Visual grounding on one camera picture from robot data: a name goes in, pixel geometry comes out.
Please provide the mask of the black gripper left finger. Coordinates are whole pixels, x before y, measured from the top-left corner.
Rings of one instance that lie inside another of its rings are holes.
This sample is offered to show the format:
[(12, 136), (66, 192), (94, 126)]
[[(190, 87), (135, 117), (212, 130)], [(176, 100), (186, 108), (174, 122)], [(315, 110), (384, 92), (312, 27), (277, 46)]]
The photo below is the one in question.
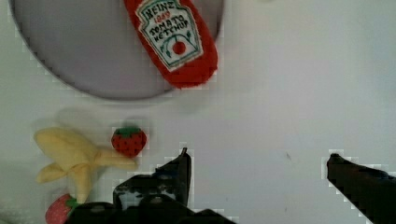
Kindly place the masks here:
[(77, 206), (64, 224), (236, 224), (205, 209), (188, 207), (191, 156), (181, 153), (151, 175), (135, 175), (113, 190), (111, 203)]

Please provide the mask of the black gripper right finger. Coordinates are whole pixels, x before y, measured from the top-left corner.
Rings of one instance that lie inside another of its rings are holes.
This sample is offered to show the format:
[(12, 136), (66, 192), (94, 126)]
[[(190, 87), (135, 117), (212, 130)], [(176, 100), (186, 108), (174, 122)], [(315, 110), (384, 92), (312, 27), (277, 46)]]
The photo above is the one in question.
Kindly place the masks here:
[(359, 165), (333, 153), (327, 179), (373, 224), (395, 224), (396, 182), (387, 172)]

